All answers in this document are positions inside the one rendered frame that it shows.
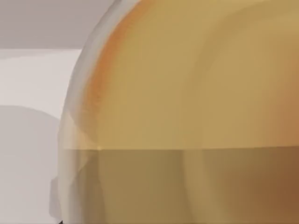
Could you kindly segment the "tan bread loaf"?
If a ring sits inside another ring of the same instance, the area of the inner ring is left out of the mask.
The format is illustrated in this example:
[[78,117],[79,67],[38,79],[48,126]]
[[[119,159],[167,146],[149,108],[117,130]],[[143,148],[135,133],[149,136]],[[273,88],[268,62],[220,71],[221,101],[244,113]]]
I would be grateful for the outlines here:
[[299,0],[113,0],[57,183],[64,224],[299,224]]

